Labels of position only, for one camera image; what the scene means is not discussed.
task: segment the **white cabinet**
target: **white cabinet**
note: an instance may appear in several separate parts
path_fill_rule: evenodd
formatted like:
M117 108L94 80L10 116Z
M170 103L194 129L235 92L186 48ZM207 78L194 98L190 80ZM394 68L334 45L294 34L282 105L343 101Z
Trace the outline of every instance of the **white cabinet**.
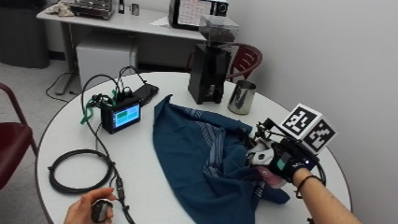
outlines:
M76 51L82 87L98 74L118 77L120 70L128 65L137 68L137 39L126 35L92 32L78 44ZM132 69L124 72L124 75L129 74L134 74ZM108 80L105 77L96 77L85 89Z

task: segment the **table edge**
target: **table edge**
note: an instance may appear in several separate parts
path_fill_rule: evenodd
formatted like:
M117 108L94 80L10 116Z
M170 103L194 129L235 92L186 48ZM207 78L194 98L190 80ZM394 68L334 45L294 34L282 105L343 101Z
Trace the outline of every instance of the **table edge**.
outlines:
M45 205L44 205L42 196L41 196L40 187L38 187L38 178L37 178L37 161L38 161L38 153L40 153L40 148L41 148L41 143L42 143L42 140L44 140L44 136L45 136L45 134L46 134L46 132L48 132L48 127L49 127L52 121L53 121L54 118L57 117L58 113L62 111L64 107L65 107L65 106L74 100L76 97L80 97L80 96L81 96L81 94L76 95L76 96L74 96L74 97L65 103L65 105L60 108L60 110L57 111L57 113L53 115L53 117L52 117L52 119L50 119L50 121L49 121L49 123L48 123L48 126L46 126L46 128L45 128L45 131L44 131L42 135L41 135L40 143L38 143L38 152L37 152L37 157L36 157L36 162L34 162L34 186L36 186L36 191L37 191L37 195L38 195L40 204L41 204L42 210L44 210L44 212L45 212L45 216L46 216L46 219L48 219L48 223L49 223L49 224L53 224L53 221L52 221L52 219L50 219L50 216L49 216L46 207L45 207ZM286 111L290 112L290 110L286 109L285 106L282 106L279 103L277 103L277 102L275 102L273 99L270 99L269 97L266 97L266 98L267 98L270 101L273 101L277 105L279 105ZM341 173L342 173L342 176L343 176L343 178L345 178L345 183L346 183L346 186L347 186L349 197L350 197L350 211L353 212L351 196L350 196L350 186L349 186L347 178L346 178L346 175L345 175L343 170L341 169L341 165L339 165L338 160L335 159L333 153L331 153L331 156L333 156L333 158L334 158L334 161L335 161L335 163L337 163L337 166L338 166L339 171L341 171Z

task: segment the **white wall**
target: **white wall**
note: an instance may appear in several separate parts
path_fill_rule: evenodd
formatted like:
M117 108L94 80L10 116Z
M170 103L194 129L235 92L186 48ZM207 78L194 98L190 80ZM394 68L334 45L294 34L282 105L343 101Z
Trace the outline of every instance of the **white wall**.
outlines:
M259 92L289 109L303 103L326 114L341 131L330 147L354 214L363 223L398 223L398 2L229 3L237 41L263 53Z

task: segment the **coffee grinder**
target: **coffee grinder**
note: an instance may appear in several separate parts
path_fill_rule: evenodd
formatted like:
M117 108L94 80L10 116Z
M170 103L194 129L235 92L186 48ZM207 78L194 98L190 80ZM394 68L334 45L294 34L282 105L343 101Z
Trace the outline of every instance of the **coffee grinder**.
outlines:
M237 30L237 24L227 17L202 15L199 18L198 32L206 43L196 46L188 85L198 105L202 102L221 103L231 60L231 52L225 44L234 42Z

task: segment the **round white table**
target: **round white table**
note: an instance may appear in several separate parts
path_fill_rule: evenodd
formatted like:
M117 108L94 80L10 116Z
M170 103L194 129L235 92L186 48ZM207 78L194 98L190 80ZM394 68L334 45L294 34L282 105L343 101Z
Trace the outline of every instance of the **round white table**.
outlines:
M279 123L289 111L259 94L255 94L253 107L249 115L241 116L227 109L229 98L234 84L225 82L225 92L221 104L210 102L197 105L188 91L189 74L185 73L146 73L142 78L154 86L160 87L160 93L152 102L142 107L142 119L120 132L108 134L101 128L98 136L109 150L112 160L124 179L125 203L130 206L129 212L137 224L189 224L193 219L184 211L173 191L165 179L157 154L153 148L153 112L154 105L168 94L173 94L170 103L199 110L213 111L221 115L239 119L247 125L255 124L270 118ZM137 76L124 77L124 85L136 90L141 86ZM108 81L85 92L85 102L93 94L110 95L114 83ZM68 207L78 200L80 195L62 194L56 191L48 182L48 167L54 160L66 152L78 148L96 147L94 136L86 125L81 125L82 118L81 97L76 97L60 110L48 125L36 162L36 181L42 206L52 223L64 223ZM90 120L96 129L101 122L100 110L94 109ZM325 149L318 155L327 177L327 188L343 205L350 209L350 193L346 180L338 163L330 151ZM65 160L56 171L56 178L66 186L73 188L89 187L100 181L105 173L102 160L93 155L78 155ZM294 186L287 184L283 190L291 199L286 204L278 205L261 201L255 210L257 224L287 224L305 223L310 217L302 200L294 197ZM113 223L126 223L122 208L113 203Z

